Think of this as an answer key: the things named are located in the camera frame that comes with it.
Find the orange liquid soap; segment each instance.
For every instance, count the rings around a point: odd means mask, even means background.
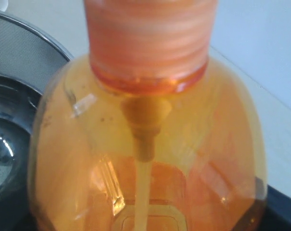
[[[262,133],[208,57],[216,0],[85,0],[90,53],[40,102],[28,192],[40,231],[254,231]]]

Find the bottle neck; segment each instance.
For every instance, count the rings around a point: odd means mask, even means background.
[[[170,93],[203,76],[216,0],[85,0],[85,7],[90,62],[103,84]]]

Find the orange soap bottle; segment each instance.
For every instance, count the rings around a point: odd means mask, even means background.
[[[216,0],[85,0],[89,55],[40,102],[28,191],[41,231],[253,231],[258,117],[208,56]]]

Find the white countertop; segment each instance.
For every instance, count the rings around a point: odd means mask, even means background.
[[[73,56],[88,51],[82,0],[10,0],[7,12],[41,28]],[[268,183],[291,197],[291,0],[220,0],[211,45],[211,54],[238,72],[254,99]]]

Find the plastic bottle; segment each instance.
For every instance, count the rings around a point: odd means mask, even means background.
[[[216,0],[85,0],[90,53],[40,102],[29,161],[42,231],[252,231],[258,117],[208,57]]]

